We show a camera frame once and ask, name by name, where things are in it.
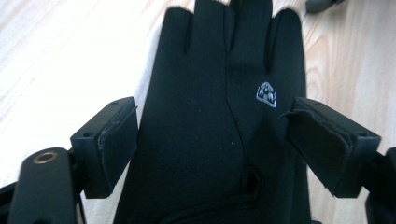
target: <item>screw hole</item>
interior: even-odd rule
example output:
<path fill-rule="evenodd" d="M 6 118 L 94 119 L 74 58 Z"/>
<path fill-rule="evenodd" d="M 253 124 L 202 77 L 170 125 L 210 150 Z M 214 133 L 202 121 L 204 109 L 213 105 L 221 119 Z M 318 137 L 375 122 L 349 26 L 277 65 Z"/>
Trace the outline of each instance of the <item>screw hole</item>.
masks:
<path fill-rule="evenodd" d="M 93 133 L 84 133 L 82 136 L 84 136 L 84 137 L 91 137 L 91 136 L 93 136 Z"/>
<path fill-rule="evenodd" d="M 33 159 L 33 162 L 36 164 L 43 164 L 43 163 L 47 163 L 49 161 L 53 161 L 58 157 L 58 153 L 54 152 L 54 151 L 50 151 L 50 152 L 45 152 L 42 153 L 38 156 L 36 156 Z"/>

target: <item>black fabric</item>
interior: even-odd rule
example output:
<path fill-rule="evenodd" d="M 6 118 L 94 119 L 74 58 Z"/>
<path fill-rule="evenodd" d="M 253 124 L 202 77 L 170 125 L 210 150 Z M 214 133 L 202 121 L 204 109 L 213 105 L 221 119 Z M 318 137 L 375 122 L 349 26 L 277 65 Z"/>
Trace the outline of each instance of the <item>black fabric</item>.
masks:
<path fill-rule="evenodd" d="M 309 223 L 306 168 L 285 141 L 305 95 L 301 24 L 272 2 L 173 7 L 115 223 Z"/>

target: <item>black plastic bracket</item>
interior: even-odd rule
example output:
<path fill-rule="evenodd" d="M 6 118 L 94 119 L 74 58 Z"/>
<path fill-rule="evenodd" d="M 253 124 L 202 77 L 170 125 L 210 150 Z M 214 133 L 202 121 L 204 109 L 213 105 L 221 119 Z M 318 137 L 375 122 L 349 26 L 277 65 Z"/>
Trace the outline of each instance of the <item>black plastic bracket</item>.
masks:
<path fill-rule="evenodd" d="M 370 191 L 366 200 L 368 223 L 396 223 L 396 147 L 364 163 L 360 180 Z"/>
<path fill-rule="evenodd" d="M 70 138 L 77 185 L 85 196 L 106 198 L 137 149 L 134 97 L 114 101 Z"/>
<path fill-rule="evenodd" d="M 338 198 L 356 198 L 365 161 L 375 157 L 380 137 L 328 106 L 296 98 L 289 119 L 288 141 L 322 184 Z"/>
<path fill-rule="evenodd" d="M 74 188 L 68 151 L 54 147 L 28 157 L 21 166 L 8 224 L 85 223 Z"/>

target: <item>white logo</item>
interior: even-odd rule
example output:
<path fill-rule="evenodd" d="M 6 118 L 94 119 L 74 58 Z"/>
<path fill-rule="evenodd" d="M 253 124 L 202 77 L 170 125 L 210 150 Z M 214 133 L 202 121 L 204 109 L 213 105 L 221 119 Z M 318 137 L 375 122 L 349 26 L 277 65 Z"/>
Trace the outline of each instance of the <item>white logo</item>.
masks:
<path fill-rule="evenodd" d="M 276 107 L 276 93 L 268 82 L 264 82 L 259 86 L 256 99 L 271 107 Z"/>

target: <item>wooden surface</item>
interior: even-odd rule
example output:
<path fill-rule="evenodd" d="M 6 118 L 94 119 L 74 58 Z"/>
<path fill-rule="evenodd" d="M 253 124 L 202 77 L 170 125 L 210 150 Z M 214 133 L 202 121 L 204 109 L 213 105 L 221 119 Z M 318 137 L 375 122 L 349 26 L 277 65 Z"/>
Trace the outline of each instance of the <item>wooden surface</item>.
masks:
<path fill-rule="evenodd" d="M 105 104 L 133 95 L 140 118 L 163 13 L 193 1 L 14 0 L 0 2 L 0 187 L 17 180 L 23 159 L 69 136 Z M 396 2 L 346 0 L 318 15 L 304 0 L 275 0 L 303 22 L 308 97 L 396 146 Z M 309 173 L 312 217 L 365 223 L 358 200 L 335 199 Z M 111 223 L 120 196 L 84 200 L 88 223 Z"/>

